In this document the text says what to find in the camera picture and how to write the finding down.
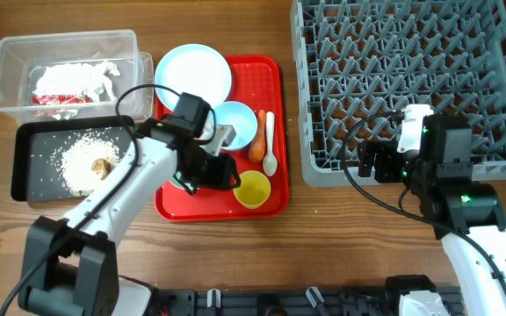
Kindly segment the light green bowl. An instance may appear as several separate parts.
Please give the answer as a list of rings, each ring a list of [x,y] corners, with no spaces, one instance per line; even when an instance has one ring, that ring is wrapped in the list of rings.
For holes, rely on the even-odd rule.
[[[179,172],[176,172],[175,175],[170,179],[170,183],[180,190],[184,189],[184,186],[180,183],[180,173]]]

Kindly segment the yellow cup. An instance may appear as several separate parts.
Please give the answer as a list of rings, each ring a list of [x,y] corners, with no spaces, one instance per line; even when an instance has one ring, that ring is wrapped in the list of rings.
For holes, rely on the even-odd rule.
[[[259,208],[271,194],[268,177],[259,171],[248,170],[240,174],[241,184],[233,192],[237,201],[248,209]]]

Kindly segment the orange carrot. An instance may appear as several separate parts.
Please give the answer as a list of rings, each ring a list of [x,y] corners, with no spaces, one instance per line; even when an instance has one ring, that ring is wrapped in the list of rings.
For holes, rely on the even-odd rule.
[[[257,132],[249,145],[248,157],[251,162],[260,162],[265,151],[265,123],[266,111],[260,110],[257,114]]]

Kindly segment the light blue rice bowl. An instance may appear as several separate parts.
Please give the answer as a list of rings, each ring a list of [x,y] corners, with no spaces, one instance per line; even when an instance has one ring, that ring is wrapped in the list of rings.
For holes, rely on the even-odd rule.
[[[237,151],[247,147],[257,133],[257,116],[246,105],[237,101],[227,101],[214,108],[217,123],[232,126],[235,137],[232,142],[223,147],[228,151]]]

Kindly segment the brown mushroom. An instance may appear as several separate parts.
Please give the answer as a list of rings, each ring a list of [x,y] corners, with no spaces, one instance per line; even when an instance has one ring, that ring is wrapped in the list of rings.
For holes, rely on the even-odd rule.
[[[112,170],[111,164],[104,158],[97,158],[91,165],[91,172],[98,180],[105,180]]]

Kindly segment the white rice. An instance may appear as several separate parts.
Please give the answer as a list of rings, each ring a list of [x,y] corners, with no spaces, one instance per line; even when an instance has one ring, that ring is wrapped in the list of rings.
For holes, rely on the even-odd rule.
[[[81,197],[91,194],[104,181],[98,180],[90,169],[97,158],[106,159],[113,170],[119,162],[119,148],[109,140],[83,136],[71,145],[55,149],[50,162],[62,188],[74,197]]]

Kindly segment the white tissue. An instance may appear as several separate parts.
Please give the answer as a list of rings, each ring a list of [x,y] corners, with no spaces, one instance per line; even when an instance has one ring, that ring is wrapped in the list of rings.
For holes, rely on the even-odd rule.
[[[101,94],[105,92],[110,100],[115,100],[110,75],[120,76],[120,72],[117,65],[109,61],[96,65],[66,63],[46,67],[33,94],[37,97],[84,95],[91,101],[99,102]]]

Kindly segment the red snack wrapper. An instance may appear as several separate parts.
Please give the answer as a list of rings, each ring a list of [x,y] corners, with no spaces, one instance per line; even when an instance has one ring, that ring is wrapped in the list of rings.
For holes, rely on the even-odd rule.
[[[41,95],[33,96],[33,105],[47,106],[58,104],[86,104],[91,101],[90,97],[80,95]]]

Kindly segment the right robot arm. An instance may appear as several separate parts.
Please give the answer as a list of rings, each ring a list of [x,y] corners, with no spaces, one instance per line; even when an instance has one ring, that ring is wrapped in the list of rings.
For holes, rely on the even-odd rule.
[[[417,196],[416,220],[431,225],[471,315],[506,315],[506,215],[495,188],[472,178],[472,128],[448,114],[394,113],[398,140],[358,145],[358,173],[403,183]]]

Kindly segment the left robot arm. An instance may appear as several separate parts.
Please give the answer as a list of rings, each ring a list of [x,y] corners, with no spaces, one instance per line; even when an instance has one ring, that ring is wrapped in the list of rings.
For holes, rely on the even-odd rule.
[[[38,217],[30,226],[21,279],[11,301],[37,315],[154,315],[157,288],[120,276],[117,247],[147,200],[173,176],[198,188],[232,190],[241,184],[234,158],[221,148],[235,138],[231,125],[204,125],[216,116],[200,97],[183,93],[171,114],[138,129],[115,118],[132,143],[101,187],[61,219]]]

